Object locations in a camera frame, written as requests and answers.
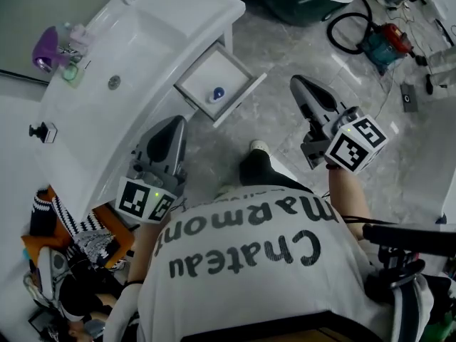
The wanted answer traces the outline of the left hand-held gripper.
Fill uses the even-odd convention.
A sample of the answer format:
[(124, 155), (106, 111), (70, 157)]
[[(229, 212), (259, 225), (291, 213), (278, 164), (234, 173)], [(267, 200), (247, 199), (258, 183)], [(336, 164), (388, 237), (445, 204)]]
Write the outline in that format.
[(115, 210), (143, 223), (161, 223), (182, 196), (187, 120), (161, 120), (140, 139), (127, 174), (119, 181)]

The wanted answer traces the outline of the white grey handheld device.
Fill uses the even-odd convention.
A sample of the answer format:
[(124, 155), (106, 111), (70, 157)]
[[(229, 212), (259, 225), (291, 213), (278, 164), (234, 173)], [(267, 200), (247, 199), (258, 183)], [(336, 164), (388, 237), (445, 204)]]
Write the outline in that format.
[(67, 258), (55, 249), (42, 247), (37, 269), (41, 293), (48, 300), (54, 299), (58, 283), (70, 270)]

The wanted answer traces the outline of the black chest-mounted device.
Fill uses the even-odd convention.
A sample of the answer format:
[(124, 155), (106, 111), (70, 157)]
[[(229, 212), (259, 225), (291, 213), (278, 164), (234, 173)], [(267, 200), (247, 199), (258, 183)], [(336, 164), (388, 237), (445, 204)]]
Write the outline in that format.
[(394, 289), (412, 283), (425, 268), (421, 254), (456, 256), (456, 232), (371, 222), (363, 225), (363, 237), (379, 246), (383, 266), (366, 279), (365, 290), (373, 300), (389, 299)]

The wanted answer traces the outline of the person's left forearm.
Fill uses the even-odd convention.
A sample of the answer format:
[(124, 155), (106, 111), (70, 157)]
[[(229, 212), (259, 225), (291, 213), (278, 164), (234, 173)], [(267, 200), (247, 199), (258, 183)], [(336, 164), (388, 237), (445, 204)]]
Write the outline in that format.
[(135, 235), (135, 250), (133, 260), (130, 263), (128, 283), (145, 280), (152, 251), (162, 229), (169, 221), (170, 217), (166, 216), (159, 224), (142, 223), (139, 227)]

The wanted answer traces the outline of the purple hair dryer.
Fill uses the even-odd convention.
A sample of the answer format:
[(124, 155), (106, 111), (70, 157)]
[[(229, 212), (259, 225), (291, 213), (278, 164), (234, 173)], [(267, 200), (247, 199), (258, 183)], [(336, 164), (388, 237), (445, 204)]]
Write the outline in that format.
[(58, 33), (55, 26), (47, 28), (41, 35), (32, 52), (32, 63), (45, 73), (53, 70), (53, 65), (67, 66), (70, 58), (60, 53)]

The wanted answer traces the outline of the person's right forearm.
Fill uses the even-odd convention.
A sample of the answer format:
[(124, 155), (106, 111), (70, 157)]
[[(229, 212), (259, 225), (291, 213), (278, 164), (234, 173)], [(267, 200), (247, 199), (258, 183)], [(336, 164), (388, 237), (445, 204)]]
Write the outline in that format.
[(365, 193), (358, 178), (351, 172), (327, 165), (330, 201), (342, 217), (371, 218)]

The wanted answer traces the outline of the black knob on white box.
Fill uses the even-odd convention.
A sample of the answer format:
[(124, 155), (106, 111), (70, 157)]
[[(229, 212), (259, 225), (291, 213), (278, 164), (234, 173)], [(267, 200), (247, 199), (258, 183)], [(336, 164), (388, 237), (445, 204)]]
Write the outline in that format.
[(56, 135), (57, 128), (53, 123), (42, 122), (40, 125), (29, 125), (28, 134), (30, 137), (37, 137), (42, 143), (53, 143)]

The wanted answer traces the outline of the black white striped knit cloth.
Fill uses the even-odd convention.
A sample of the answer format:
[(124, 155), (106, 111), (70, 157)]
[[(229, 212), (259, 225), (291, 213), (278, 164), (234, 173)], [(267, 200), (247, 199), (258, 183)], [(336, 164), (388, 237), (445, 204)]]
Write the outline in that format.
[(112, 266), (108, 266), (108, 262), (120, 250), (120, 244), (114, 234), (97, 218), (94, 211), (90, 211), (83, 221), (77, 222), (58, 196), (54, 196), (51, 203), (74, 243), (92, 264), (104, 266), (111, 271), (118, 271), (125, 267), (126, 260), (123, 256), (115, 260)]

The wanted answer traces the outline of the black cushion with white zigzag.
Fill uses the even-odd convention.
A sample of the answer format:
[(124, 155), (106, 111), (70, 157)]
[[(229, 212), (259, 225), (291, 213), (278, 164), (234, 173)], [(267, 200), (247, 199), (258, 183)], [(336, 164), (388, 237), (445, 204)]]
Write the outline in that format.
[(35, 237), (53, 236), (56, 218), (48, 188), (39, 189), (33, 196), (29, 234)]

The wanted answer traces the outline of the white printed t-shirt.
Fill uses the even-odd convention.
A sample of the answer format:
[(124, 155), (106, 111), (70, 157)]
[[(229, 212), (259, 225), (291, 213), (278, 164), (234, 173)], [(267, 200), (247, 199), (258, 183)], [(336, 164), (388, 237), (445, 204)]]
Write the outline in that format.
[(144, 281), (127, 283), (105, 325), (103, 342), (399, 342), (410, 317), (411, 341), (430, 320), (426, 279), (405, 294), (373, 300), (374, 266), (349, 224), (312, 193), (240, 187), (173, 217), (162, 229)]

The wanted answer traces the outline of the orange cushion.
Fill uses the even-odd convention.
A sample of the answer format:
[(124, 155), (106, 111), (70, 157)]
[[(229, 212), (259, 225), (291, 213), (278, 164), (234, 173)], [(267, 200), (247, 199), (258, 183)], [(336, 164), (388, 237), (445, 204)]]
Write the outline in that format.
[[(53, 190), (52, 187), (47, 186), (45, 188), (48, 188), (48, 193), (50, 195), (50, 198), (54, 196), (57, 196), (55, 191)], [(130, 230), (120, 221), (118, 216), (114, 213), (111, 208), (109, 208), (106, 205), (101, 205), (99, 207), (96, 207), (94, 211), (97, 218), (102, 222), (102, 224), (110, 230), (114, 236), (115, 239), (119, 242), (120, 244), (120, 250), (115, 253), (115, 255), (112, 257), (112, 259), (108, 262), (108, 266), (112, 266), (114, 264), (114, 261), (124, 257), (127, 255), (127, 252), (130, 250), (131, 246), (133, 245), (134, 242), (134, 236), (130, 232)], [(30, 223), (29, 223), (29, 228), (28, 232), (24, 235), (21, 236), (21, 240), (24, 243), (24, 246), (26, 248), (26, 251), (28, 252), (29, 257), (31, 258), (32, 262), (34, 264), (38, 263), (38, 254), (41, 250), (42, 247), (50, 247), (52, 249), (55, 249), (57, 251), (65, 251), (69, 255), (69, 257), (72, 257), (75, 252), (70, 250), (70, 247), (74, 246), (77, 251), (81, 251), (79, 247), (74, 243), (71, 235), (68, 233), (67, 229), (65, 226), (62, 224), (60, 219), (56, 218), (56, 228), (54, 231), (53, 236), (51, 237), (35, 237), (31, 236), (29, 234), (30, 232)]]

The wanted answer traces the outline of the black framed mirror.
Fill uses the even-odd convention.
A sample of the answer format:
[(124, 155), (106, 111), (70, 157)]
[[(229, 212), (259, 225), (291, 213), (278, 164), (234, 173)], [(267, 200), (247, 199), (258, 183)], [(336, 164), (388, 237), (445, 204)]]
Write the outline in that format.
[(0, 72), (49, 82), (32, 51), (50, 26), (87, 25), (110, 0), (0, 0)]

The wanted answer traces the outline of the grey floor box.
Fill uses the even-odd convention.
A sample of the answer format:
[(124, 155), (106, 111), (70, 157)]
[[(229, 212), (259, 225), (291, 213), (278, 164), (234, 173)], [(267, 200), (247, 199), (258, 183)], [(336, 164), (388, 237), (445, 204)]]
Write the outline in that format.
[(418, 102), (416, 97), (415, 86), (402, 83), (400, 85), (402, 100), (403, 100), (403, 110), (405, 113), (416, 113), (418, 112)]

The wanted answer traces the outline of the white vanity cabinet with sink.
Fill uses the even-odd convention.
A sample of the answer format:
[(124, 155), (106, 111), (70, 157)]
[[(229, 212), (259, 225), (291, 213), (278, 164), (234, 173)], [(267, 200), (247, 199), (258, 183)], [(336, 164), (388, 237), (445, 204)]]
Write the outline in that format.
[[(53, 123), (56, 138), (34, 145), (46, 181), (75, 220), (114, 199), (167, 93), (244, 11), (240, 0), (110, 0), (93, 17), (80, 84), (72, 88), (56, 74), (41, 100), (37, 121)], [(109, 90), (114, 75), (120, 85)]]

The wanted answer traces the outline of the white drawer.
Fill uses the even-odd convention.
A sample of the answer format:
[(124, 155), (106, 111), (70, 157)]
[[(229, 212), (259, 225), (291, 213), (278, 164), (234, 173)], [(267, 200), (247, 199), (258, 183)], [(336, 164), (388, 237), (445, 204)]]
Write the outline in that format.
[[(266, 73), (254, 75), (222, 44), (214, 43), (185, 71), (175, 87), (218, 128), (266, 77)], [(225, 96), (219, 103), (209, 103), (209, 95), (216, 87), (222, 87)]]

